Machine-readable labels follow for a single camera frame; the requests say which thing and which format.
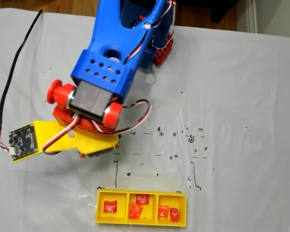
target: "screw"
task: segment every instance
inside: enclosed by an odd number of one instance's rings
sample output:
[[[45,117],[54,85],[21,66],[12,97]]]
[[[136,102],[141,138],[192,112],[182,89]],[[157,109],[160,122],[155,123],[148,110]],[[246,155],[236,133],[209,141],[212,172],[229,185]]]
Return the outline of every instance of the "screw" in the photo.
[[[146,29],[150,29],[151,25],[149,23],[144,23],[143,27],[146,28]]]

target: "cable connector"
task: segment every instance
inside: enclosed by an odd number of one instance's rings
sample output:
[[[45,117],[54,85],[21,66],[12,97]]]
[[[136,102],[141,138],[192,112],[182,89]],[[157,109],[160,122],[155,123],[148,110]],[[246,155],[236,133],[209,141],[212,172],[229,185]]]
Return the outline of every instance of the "cable connector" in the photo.
[[[9,147],[9,156],[16,156],[15,147]]]

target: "wire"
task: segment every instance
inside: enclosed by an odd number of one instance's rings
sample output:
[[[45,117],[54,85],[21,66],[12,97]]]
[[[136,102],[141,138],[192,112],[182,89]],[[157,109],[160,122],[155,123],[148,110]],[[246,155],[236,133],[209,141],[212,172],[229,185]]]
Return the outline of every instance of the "wire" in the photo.
[[[169,40],[167,41],[167,43],[165,44],[165,46],[163,46],[162,48],[159,47],[155,47],[154,45],[152,45],[154,48],[158,49],[158,50],[162,50],[164,48],[167,47],[167,45],[169,44],[169,42],[173,39],[174,34],[175,34],[175,13],[176,13],[176,2],[173,2],[174,5],[174,9],[173,9],[173,22],[172,22],[172,27],[173,27],[173,32],[171,34],[171,37],[169,38]]]
[[[47,155],[55,155],[58,154],[58,152],[46,152],[46,149],[48,149],[51,145],[53,145],[55,142],[57,142],[60,138],[62,138],[65,134],[69,133],[74,127],[77,126],[77,124],[80,122],[81,117],[79,115],[74,115],[74,120],[73,122],[68,125],[65,129],[60,131],[58,134],[56,134],[53,138],[48,140],[42,147],[42,151],[47,154]]]
[[[149,114],[151,112],[150,111],[151,104],[150,104],[150,102],[148,100],[143,99],[143,100],[138,100],[138,101],[134,102],[131,105],[123,106],[123,108],[132,108],[132,107],[134,107],[136,105],[140,105],[140,104],[143,104],[143,103],[147,103],[147,110],[144,113],[144,115],[136,123],[134,123],[132,126],[129,126],[129,127],[125,128],[125,129],[121,129],[121,130],[114,131],[114,132],[104,132],[94,120],[91,120],[90,122],[92,123],[94,128],[101,134],[120,134],[120,133],[129,132],[129,131],[137,128],[139,125],[141,125],[148,118],[148,116],[149,116]]]
[[[4,102],[5,102],[5,98],[6,98],[6,95],[8,93],[8,90],[9,90],[9,87],[10,87],[10,84],[11,84],[11,80],[12,80],[12,77],[13,77],[13,73],[14,73],[14,69],[15,69],[15,65],[16,65],[16,62],[17,62],[17,59],[18,59],[18,56],[19,56],[19,53],[21,52],[23,46],[25,45],[36,21],[38,20],[38,18],[40,17],[42,13],[42,10],[40,10],[37,14],[37,16],[35,17],[35,19],[33,20],[25,38],[24,38],[24,41],[22,42],[22,44],[20,45],[19,49],[16,51],[16,54],[14,56],[14,60],[12,62],[12,66],[11,66],[11,69],[10,69],[10,73],[9,73],[9,77],[8,77],[8,80],[5,84],[5,88],[4,88],[4,91],[2,93],[2,96],[1,96],[1,101],[0,101],[0,147],[7,150],[8,151],[8,148],[4,145],[4,142],[1,138],[1,130],[2,130],[2,115],[3,115],[3,107],[4,107]]]
[[[157,22],[157,23],[153,23],[153,24],[151,24],[150,25],[150,27],[149,28],[151,28],[151,27],[158,27],[159,26],[159,24],[161,23],[161,21],[162,21],[162,19],[163,19],[163,17],[168,13],[168,11],[171,9],[171,7],[172,7],[172,5],[176,5],[176,2],[173,2],[173,0],[170,0],[169,1],[169,7],[168,7],[168,9],[162,14],[162,16],[160,17],[160,19],[159,19],[159,21]],[[174,24],[174,21],[175,21],[175,12],[173,13],[173,24]],[[173,33],[172,33],[172,36],[171,36],[171,38],[169,39],[169,41],[173,38],[173,34],[174,34],[174,31],[175,31],[175,27],[174,27],[174,25],[173,25]],[[141,39],[141,42],[139,43],[139,45],[137,45],[136,46],[136,48],[125,58],[125,60],[124,60],[124,64],[126,64],[132,57],[134,57],[140,50],[141,50],[141,48],[142,48],[142,45],[143,45],[143,42],[144,42],[144,40],[145,40],[145,37],[146,37],[146,35],[147,35],[147,32],[148,32],[148,30],[146,30],[146,32],[145,32],[145,34],[144,34],[144,36],[143,36],[143,38]]]

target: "white cloth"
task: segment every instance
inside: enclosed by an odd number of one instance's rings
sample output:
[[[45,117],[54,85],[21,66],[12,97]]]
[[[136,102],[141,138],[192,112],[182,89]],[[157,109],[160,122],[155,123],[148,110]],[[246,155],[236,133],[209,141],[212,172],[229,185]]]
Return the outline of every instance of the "white cloth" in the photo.
[[[36,14],[0,9],[0,98]],[[22,125],[53,119],[47,89],[56,78],[72,83],[93,24],[38,20],[6,98],[5,142]],[[290,232],[289,38],[176,27],[167,60],[137,72],[126,102],[142,98],[153,103],[150,120],[122,135],[120,155],[79,159],[74,150],[13,164],[0,149],[0,232]],[[144,109],[129,110],[122,127]],[[95,224],[97,187],[115,188],[115,160],[118,189],[186,194],[187,227]]]

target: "red knob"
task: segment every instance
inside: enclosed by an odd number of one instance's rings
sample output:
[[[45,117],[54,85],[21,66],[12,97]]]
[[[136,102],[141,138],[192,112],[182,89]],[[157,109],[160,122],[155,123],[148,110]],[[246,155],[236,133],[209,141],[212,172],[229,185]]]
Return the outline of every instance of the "red knob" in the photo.
[[[57,102],[58,106],[64,108],[67,105],[68,95],[75,88],[74,85],[62,85],[62,81],[56,79],[52,82],[47,91],[47,102],[54,104]]]
[[[122,104],[112,102],[110,106],[105,110],[103,117],[103,124],[108,128],[114,129],[119,122],[119,115],[122,110]]]

